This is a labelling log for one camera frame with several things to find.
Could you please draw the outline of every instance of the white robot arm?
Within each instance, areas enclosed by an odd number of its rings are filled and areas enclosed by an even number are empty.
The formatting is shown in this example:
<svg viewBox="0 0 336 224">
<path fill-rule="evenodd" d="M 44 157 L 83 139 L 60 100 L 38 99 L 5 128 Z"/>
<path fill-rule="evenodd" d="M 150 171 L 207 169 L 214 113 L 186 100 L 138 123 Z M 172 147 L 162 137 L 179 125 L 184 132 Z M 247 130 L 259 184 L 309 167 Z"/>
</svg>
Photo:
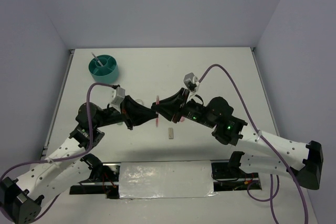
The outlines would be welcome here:
<svg viewBox="0 0 336 224">
<path fill-rule="evenodd" d="M 204 126 L 215 128 L 212 136 L 221 144 L 235 145 L 244 150 L 253 150 L 265 156 L 253 156 L 244 152 L 233 152 L 228 162 L 231 174 L 268 173 L 290 177 L 286 166 L 261 139 L 267 138 L 272 146 L 288 163 L 302 187 L 319 189 L 323 164 L 321 145 L 315 141 L 309 144 L 298 143 L 259 130 L 256 132 L 247 122 L 232 116 L 233 108 L 222 97 L 213 98 L 207 106 L 197 103 L 199 81 L 192 73 L 187 74 L 184 83 L 188 89 L 181 90 L 170 98 L 154 103 L 148 109 L 117 87 L 112 102 L 106 109 L 90 103 L 93 125 L 93 147 L 104 136 L 99 127 L 124 122 L 128 129 L 141 125 L 161 114 L 169 121 L 177 123 L 185 117 Z M 71 157 L 83 153 L 89 146 L 87 104 L 78 111 L 79 123 L 64 143 L 27 173 L 12 180 L 9 177 L 0 181 L 0 206 L 17 224 L 28 224 L 35 220 L 41 208 L 55 196 L 72 185 L 86 179 L 95 180 L 112 172 L 92 154 L 77 159 L 54 162 L 55 159 Z"/>
</svg>

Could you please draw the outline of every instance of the metal edge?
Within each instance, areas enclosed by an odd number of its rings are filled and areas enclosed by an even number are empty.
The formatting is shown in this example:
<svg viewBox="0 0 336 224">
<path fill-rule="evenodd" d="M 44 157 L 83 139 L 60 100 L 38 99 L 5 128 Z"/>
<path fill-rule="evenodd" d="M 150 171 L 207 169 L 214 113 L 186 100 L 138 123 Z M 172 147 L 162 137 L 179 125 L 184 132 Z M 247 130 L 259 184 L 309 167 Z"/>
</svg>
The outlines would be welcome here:
<svg viewBox="0 0 336 224">
<path fill-rule="evenodd" d="M 265 94 L 265 97 L 266 97 L 268 109 L 269 109 L 269 112 L 271 113 L 271 117 L 272 117 L 272 121 L 273 121 L 273 124 L 274 124 L 274 127 L 275 127 L 275 131 L 276 131 L 277 135 L 280 136 L 278 125 L 277 125 L 277 122 L 275 121 L 273 110 L 272 110 L 271 104 L 269 102 L 268 95 L 267 95 L 267 92 L 266 92 L 266 89 L 265 89 L 265 85 L 264 85 L 264 82 L 262 80 L 260 69 L 259 69 L 259 66 L 258 66 L 258 63 L 257 63 L 256 55 L 254 53 L 254 49 L 255 48 L 254 47 L 250 47 L 250 49 L 251 49 L 251 52 L 252 52 L 254 63 L 256 65 L 256 68 L 257 68 L 257 71 L 258 71 L 258 75 L 259 75 L 259 78 L 260 78 L 261 86 L 263 88 L 263 91 L 264 91 L 264 94 Z"/>
<path fill-rule="evenodd" d="M 60 102 L 61 102 L 61 98 L 62 98 L 62 95 L 63 95 L 65 83 L 66 83 L 68 75 L 69 75 L 69 70 L 70 70 L 70 66 L 71 66 L 71 63 L 72 63 L 72 59 L 73 59 L 74 53 L 75 53 L 75 49 L 70 50 L 70 58 L 68 60 L 67 69 L 66 69 L 64 77 L 63 77 L 63 82 L 62 82 L 62 85 L 61 85 L 61 90 L 59 91 L 59 94 L 58 94 L 58 99 L 57 99 L 56 107 L 55 107 L 55 110 L 54 110 L 53 117 L 51 119 L 50 128 L 49 128 L 47 139 L 46 139 L 45 146 L 44 146 L 44 151 L 43 152 L 45 152 L 45 153 L 46 153 L 46 150 L 48 149 L 51 133 L 53 132 L 53 128 L 54 128 L 54 124 L 55 124 L 55 120 L 56 120 L 56 115 L 57 115 L 58 108 L 59 108 L 59 105 L 60 105 Z"/>
</svg>

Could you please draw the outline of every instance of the teal bowl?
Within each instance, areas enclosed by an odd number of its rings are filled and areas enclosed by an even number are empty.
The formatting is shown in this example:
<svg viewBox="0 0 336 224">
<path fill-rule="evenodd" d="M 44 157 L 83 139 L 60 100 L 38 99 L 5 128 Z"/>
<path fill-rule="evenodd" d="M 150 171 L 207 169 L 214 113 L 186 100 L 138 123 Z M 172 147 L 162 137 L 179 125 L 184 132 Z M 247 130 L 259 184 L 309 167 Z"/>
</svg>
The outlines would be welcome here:
<svg viewBox="0 0 336 224">
<path fill-rule="evenodd" d="M 103 64 L 101 66 L 95 58 L 89 63 L 89 71 L 96 82 L 111 84 L 119 76 L 119 69 L 116 59 L 109 55 L 99 55 L 97 58 Z"/>
</svg>

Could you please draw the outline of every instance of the white wall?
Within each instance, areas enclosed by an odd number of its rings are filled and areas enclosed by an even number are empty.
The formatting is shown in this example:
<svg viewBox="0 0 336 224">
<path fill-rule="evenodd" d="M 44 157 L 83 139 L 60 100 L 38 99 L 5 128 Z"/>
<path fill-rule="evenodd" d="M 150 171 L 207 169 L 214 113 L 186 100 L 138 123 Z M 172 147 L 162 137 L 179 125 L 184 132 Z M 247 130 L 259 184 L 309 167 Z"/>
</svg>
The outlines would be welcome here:
<svg viewBox="0 0 336 224">
<path fill-rule="evenodd" d="M 281 0 L 256 50 L 280 134 L 319 141 L 321 188 L 309 191 L 320 224 L 336 223 L 336 0 Z"/>
<path fill-rule="evenodd" d="M 280 0 L 40 0 L 68 48 L 255 46 Z"/>
<path fill-rule="evenodd" d="M 2 174 L 39 158 L 69 53 L 36 0 L 0 0 L 0 9 Z"/>
</svg>

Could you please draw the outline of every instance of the wire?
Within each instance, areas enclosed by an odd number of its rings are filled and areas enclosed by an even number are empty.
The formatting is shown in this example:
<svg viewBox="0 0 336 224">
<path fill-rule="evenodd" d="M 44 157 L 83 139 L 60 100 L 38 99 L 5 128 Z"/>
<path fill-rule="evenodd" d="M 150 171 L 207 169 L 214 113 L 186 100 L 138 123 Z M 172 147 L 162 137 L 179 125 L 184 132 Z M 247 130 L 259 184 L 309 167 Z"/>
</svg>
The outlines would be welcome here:
<svg viewBox="0 0 336 224">
<path fill-rule="evenodd" d="M 275 193 L 274 193 L 271 197 L 269 197 L 268 199 L 258 199 L 258 198 L 254 197 L 254 196 L 251 194 L 251 192 L 250 192 L 250 187 L 251 187 L 253 184 L 256 184 L 256 183 L 258 183 L 258 181 L 253 181 L 253 182 L 249 183 L 248 186 L 247 186 L 247 194 L 248 194 L 248 196 L 250 196 L 252 199 L 254 199 L 254 200 L 256 200 L 256 201 L 259 201 L 259 202 L 268 202 L 268 201 L 271 200 L 271 198 L 274 199 L 274 198 L 277 196 L 277 194 L 278 194 L 278 192 L 279 192 L 279 188 L 280 188 L 280 180 L 279 180 L 279 176 L 278 176 L 278 175 L 277 175 L 277 189 L 276 189 Z"/>
<path fill-rule="evenodd" d="M 231 75 L 228 73 L 228 71 L 224 68 L 224 67 L 222 67 L 221 65 L 219 65 L 219 64 L 213 64 L 213 65 L 211 65 L 210 67 L 208 67 L 207 68 L 207 70 L 204 72 L 204 74 L 202 75 L 202 77 L 200 78 L 200 83 L 203 81 L 203 79 L 206 77 L 206 75 L 209 73 L 209 71 L 212 69 L 212 68 L 214 68 L 214 67 L 219 67 L 220 69 L 222 69 L 225 73 L 226 73 L 226 75 L 228 76 L 228 78 L 229 78 L 229 80 L 231 81 L 231 83 L 232 83 L 232 85 L 233 85 L 233 87 L 235 88 L 235 90 L 236 90 L 236 92 L 237 92 L 237 94 L 238 94 L 238 96 L 239 96 L 239 98 L 240 98 L 240 101 L 241 101 L 241 103 L 242 103 L 242 105 L 243 105 L 243 107 L 244 107 L 244 110 L 245 110 L 245 112 L 246 112 L 246 114 L 247 114 L 247 117 L 248 117 L 248 119 L 249 119 L 249 121 L 250 121 L 250 123 L 251 123 L 251 125 L 252 125 L 252 127 L 253 127 L 253 129 L 255 130 L 255 132 L 256 133 L 258 133 L 258 128 L 257 128 L 257 126 L 256 126 L 256 124 L 254 123 L 254 121 L 252 120 L 252 117 L 251 117 L 251 115 L 250 115 L 250 113 L 249 113 L 249 111 L 248 111 L 248 109 L 247 109 L 247 107 L 246 107 L 246 104 L 245 104 L 245 101 L 244 101 L 244 99 L 243 99 L 243 97 L 242 97 L 242 95 L 241 95 L 241 93 L 240 93 L 240 91 L 238 90 L 238 87 L 237 87 L 237 85 L 236 85 L 236 83 L 235 83 L 235 81 L 232 79 L 232 77 L 231 77 Z M 307 207 L 307 203 L 306 203 L 306 200 L 305 200 L 305 196 L 303 195 L 303 192 L 302 192 L 302 189 L 301 189 L 301 187 L 300 187 L 300 184 L 299 184 L 299 182 L 298 182 L 298 180 L 296 179 L 296 177 L 295 177 L 295 175 L 294 175 L 294 173 L 293 173 L 293 171 L 291 170 L 291 168 L 290 168 L 290 166 L 287 164 L 287 162 L 286 162 L 286 160 L 282 157 L 282 155 L 273 147 L 273 145 L 270 143 L 270 142 L 268 142 L 267 141 L 267 139 L 264 137 L 264 136 L 260 136 L 260 138 L 272 149 L 272 151 L 279 157 L 279 159 L 282 161 L 282 163 L 285 165 L 285 167 L 286 167 L 286 169 L 287 169 L 287 171 L 288 171 L 288 173 L 291 175 L 291 177 L 293 178 L 293 181 L 294 181 L 294 183 L 295 183 L 295 185 L 296 185 L 296 187 L 298 188 L 298 192 L 299 192 L 299 194 L 300 194 L 300 197 L 301 197 L 301 201 L 302 201 L 302 205 L 303 205 L 303 210 L 304 210 L 304 224 L 308 224 L 308 207 Z"/>
<path fill-rule="evenodd" d="M 90 137 L 90 142 L 89 142 L 88 149 L 86 151 L 84 151 L 83 153 L 80 153 L 80 154 L 77 154 L 77 155 L 74 155 L 74 156 L 55 158 L 55 159 L 53 159 L 54 162 L 63 162 L 63 161 L 71 160 L 71 159 L 74 159 L 74 158 L 80 158 L 80 157 L 88 154 L 92 150 L 92 147 L 93 147 L 93 127 L 92 127 L 91 110 L 90 110 L 90 105 L 89 104 L 90 104 L 91 91 L 92 91 L 94 86 L 105 86 L 105 87 L 110 87 L 110 88 L 113 88 L 113 89 L 116 87 L 114 85 L 109 85 L 109 84 L 105 84 L 105 83 L 96 82 L 96 83 L 93 83 L 88 89 L 88 92 L 87 92 L 87 95 L 86 95 L 86 104 L 88 104 L 88 106 L 86 106 L 86 113 L 87 113 L 87 116 L 88 116 L 89 137 Z M 38 161 L 23 162 L 23 163 L 14 165 L 3 173 L 3 175 L 0 177 L 0 182 L 3 181 L 3 179 L 5 178 L 5 176 L 9 172 L 11 172 L 12 170 L 14 170 L 18 167 L 25 166 L 25 165 L 46 164 L 46 163 L 48 163 L 48 161 L 45 159 L 45 160 L 38 160 Z M 10 216 L 6 213 L 6 211 L 4 210 L 3 207 L 0 207 L 0 211 L 9 221 L 13 221 L 13 220 L 11 220 Z"/>
<path fill-rule="evenodd" d="M 271 176 L 271 189 L 270 189 L 270 194 L 269 194 L 269 198 L 270 198 L 269 202 L 270 202 L 270 207 L 271 207 L 271 213 L 272 213 L 275 223 L 279 224 L 277 217 L 275 216 L 274 207 L 273 207 L 273 199 L 274 199 L 274 197 L 272 196 L 273 194 L 273 175 L 271 174 L 270 176 Z"/>
<path fill-rule="evenodd" d="M 47 207 L 47 209 L 46 209 L 40 216 L 36 217 L 35 220 L 34 220 L 33 222 L 35 222 L 35 221 L 39 220 L 40 218 L 42 218 L 42 217 L 49 211 L 49 209 L 53 206 L 53 204 L 55 203 L 55 201 L 56 201 L 56 199 L 58 198 L 58 196 L 59 196 L 59 195 L 57 195 L 57 196 L 52 200 L 52 202 L 51 202 L 50 205 Z"/>
<path fill-rule="evenodd" d="M 117 186 L 112 182 L 112 180 L 110 180 L 110 178 L 107 176 L 107 174 L 106 173 L 104 173 L 104 174 L 105 174 L 106 178 L 109 180 L 109 182 L 112 184 L 112 186 L 114 188 L 116 188 Z"/>
</svg>

